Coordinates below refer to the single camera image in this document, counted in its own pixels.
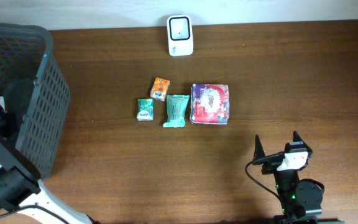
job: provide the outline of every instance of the teal pouch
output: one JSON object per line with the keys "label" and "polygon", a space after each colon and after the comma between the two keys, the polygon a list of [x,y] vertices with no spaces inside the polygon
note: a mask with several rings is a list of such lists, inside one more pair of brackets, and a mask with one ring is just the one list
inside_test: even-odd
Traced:
{"label": "teal pouch", "polygon": [[163,124],[164,128],[184,127],[185,111],[190,96],[168,95],[167,96],[167,113],[168,121]]}

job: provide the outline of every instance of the orange packet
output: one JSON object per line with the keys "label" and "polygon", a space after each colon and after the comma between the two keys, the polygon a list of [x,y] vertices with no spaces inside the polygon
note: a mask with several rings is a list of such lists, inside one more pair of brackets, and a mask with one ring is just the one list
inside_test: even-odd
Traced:
{"label": "orange packet", "polygon": [[165,101],[169,84],[169,80],[158,77],[155,78],[152,91],[150,92],[150,97],[155,100]]}

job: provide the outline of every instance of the pink package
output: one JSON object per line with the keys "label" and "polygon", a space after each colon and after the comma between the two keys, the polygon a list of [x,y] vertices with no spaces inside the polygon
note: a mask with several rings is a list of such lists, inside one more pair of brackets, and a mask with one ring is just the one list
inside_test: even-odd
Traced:
{"label": "pink package", "polygon": [[229,87],[193,84],[190,121],[195,124],[227,124],[230,113]]}

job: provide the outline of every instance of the small green packet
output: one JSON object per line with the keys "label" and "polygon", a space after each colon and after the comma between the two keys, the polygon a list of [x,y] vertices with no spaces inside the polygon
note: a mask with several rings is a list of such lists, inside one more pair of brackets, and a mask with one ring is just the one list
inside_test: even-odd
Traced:
{"label": "small green packet", "polygon": [[154,102],[153,99],[139,99],[139,112],[137,113],[138,121],[152,121],[154,118]]}
{"label": "small green packet", "polygon": [[168,121],[163,124],[164,128],[184,127],[185,111],[190,96],[185,95],[168,95],[167,96],[167,113]]}

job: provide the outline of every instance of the wood grain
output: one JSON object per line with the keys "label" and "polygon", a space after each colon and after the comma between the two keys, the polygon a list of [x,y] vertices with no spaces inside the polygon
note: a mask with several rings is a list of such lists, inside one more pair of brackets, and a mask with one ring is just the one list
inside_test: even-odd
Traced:
{"label": "wood grain", "polygon": [[[52,32],[71,105],[46,186],[102,223],[248,222],[281,213],[244,173],[259,134],[267,154],[292,131],[314,150],[300,178],[326,186],[321,218],[358,223],[358,21],[196,26],[173,58],[164,27]],[[227,126],[162,128],[166,105],[138,122],[152,80],[168,94],[229,85]],[[273,176],[251,174],[273,188]],[[21,215],[0,223],[34,223]]]}

